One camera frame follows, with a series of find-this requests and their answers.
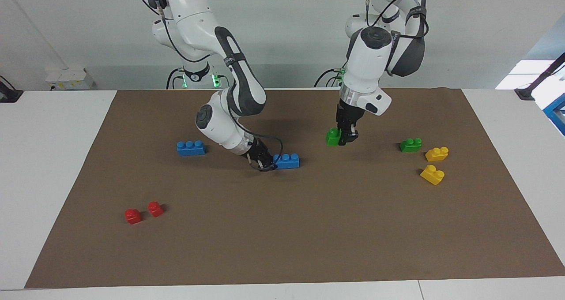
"white robotic arm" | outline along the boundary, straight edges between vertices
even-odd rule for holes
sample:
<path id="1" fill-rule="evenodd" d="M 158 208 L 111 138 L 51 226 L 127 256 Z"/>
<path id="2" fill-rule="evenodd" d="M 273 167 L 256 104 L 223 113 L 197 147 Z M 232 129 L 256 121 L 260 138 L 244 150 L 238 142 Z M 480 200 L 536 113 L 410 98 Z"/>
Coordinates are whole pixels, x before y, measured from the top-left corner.
<path id="1" fill-rule="evenodd" d="M 148 0 L 157 9 L 172 41 L 180 37 L 193 49 L 185 53 L 214 52 L 222 56 L 234 75 L 234 85 L 214 93 L 196 115 L 196 126 L 212 141 L 236 155 L 258 163 L 258 170 L 276 169 L 272 155 L 253 133 L 238 122 L 238 118 L 259 114 L 266 103 L 263 87 L 253 75 L 246 57 L 230 31 L 216 21 L 207 0 Z"/>
<path id="2" fill-rule="evenodd" d="M 380 14 L 370 15 L 369 4 Z M 379 87 L 383 73 L 412 74 L 424 57 L 426 0 L 367 0 L 366 6 L 345 27 L 351 41 L 335 117 L 341 146 L 359 137 L 357 120 L 365 111 L 379 116 L 390 106 L 392 99 Z"/>

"green lego brick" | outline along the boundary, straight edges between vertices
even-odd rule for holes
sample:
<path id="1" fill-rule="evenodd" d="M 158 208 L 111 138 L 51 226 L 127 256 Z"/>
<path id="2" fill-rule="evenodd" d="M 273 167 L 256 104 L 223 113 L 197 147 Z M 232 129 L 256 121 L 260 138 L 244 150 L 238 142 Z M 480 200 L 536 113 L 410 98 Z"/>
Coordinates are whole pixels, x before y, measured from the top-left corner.
<path id="1" fill-rule="evenodd" d="M 325 144 L 329 147 L 334 147 L 339 143 L 341 138 L 341 130 L 337 128 L 329 129 L 328 133 L 325 135 Z"/>
<path id="2" fill-rule="evenodd" d="M 413 153 L 422 147 L 422 139 L 416 138 L 408 138 L 400 143 L 400 150 L 404 153 Z"/>

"red block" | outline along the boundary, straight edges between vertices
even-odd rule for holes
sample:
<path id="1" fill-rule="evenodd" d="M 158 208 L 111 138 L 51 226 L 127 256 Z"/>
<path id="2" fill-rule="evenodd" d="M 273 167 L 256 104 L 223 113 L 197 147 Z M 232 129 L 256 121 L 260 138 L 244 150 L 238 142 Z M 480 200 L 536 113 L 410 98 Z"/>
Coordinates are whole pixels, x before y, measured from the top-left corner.
<path id="1" fill-rule="evenodd" d="M 164 213 L 165 211 L 163 211 L 163 208 L 161 207 L 161 205 L 159 205 L 159 203 L 157 202 L 151 202 L 147 205 L 147 208 L 149 208 L 149 212 L 151 213 L 151 215 L 153 215 L 153 217 L 157 217 L 159 215 L 161 215 L 162 213 Z"/>
<path id="2" fill-rule="evenodd" d="M 141 218 L 141 213 L 139 213 L 138 210 L 129 208 L 129 210 L 125 212 L 125 220 L 127 220 L 129 224 L 135 224 L 136 222 L 143 221 L 143 218 Z"/>

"blue block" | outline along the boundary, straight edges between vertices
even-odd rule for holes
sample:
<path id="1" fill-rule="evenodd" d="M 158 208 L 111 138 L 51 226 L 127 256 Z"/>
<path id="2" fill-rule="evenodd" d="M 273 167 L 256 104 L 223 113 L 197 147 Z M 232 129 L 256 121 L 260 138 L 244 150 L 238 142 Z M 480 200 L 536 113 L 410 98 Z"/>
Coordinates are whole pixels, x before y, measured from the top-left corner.
<path id="1" fill-rule="evenodd" d="M 553 125 L 565 135 L 565 115 L 563 115 L 563 107 L 565 107 L 565 94 L 561 95 L 558 99 L 549 104 L 543 112 L 547 117 L 553 121 Z"/>
<path id="2" fill-rule="evenodd" d="M 192 141 L 179 141 L 177 143 L 177 152 L 183 157 L 188 157 L 189 155 L 204 155 L 206 151 L 204 150 L 204 143 L 200 140 L 196 142 Z"/>
<path id="3" fill-rule="evenodd" d="M 300 158 L 296 153 L 291 155 L 283 154 L 281 159 L 277 161 L 279 155 L 276 154 L 273 157 L 273 161 L 276 161 L 277 169 L 297 169 L 300 167 Z"/>

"yellow block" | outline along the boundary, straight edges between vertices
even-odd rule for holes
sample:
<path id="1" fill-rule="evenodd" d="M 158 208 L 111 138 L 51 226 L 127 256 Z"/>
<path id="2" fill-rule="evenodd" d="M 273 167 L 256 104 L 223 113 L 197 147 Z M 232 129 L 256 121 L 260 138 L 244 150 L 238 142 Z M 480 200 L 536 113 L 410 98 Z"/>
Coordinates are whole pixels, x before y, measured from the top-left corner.
<path id="1" fill-rule="evenodd" d="M 448 157 L 449 149 L 447 147 L 434 148 L 426 152 L 426 159 L 428 162 L 443 161 Z"/>
<path id="2" fill-rule="evenodd" d="M 444 171 L 436 169 L 434 165 L 428 165 L 426 169 L 420 173 L 420 176 L 428 180 L 431 184 L 438 185 L 441 180 L 444 179 L 445 173 Z"/>

